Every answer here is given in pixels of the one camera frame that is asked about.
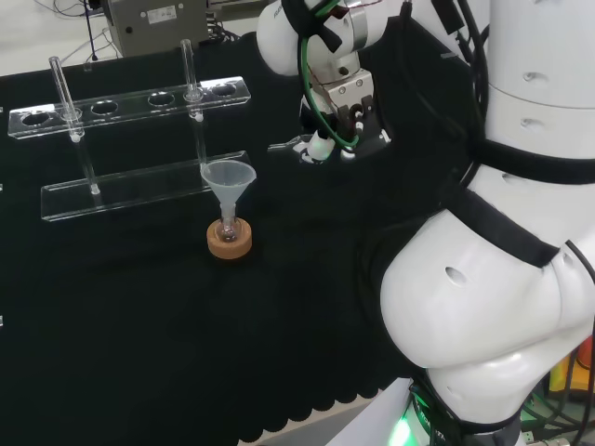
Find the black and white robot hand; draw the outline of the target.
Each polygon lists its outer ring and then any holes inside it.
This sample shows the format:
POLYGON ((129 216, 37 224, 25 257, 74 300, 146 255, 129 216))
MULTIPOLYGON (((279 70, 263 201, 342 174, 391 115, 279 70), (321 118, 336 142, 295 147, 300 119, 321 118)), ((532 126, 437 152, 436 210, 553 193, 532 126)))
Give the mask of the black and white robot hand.
POLYGON ((294 147, 302 161, 321 164, 337 155, 354 162, 388 148, 390 133, 380 117, 371 72, 360 69, 329 84, 314 74, 309 80, 317 110, 302 99, 300 120, 308 135, 294 147))

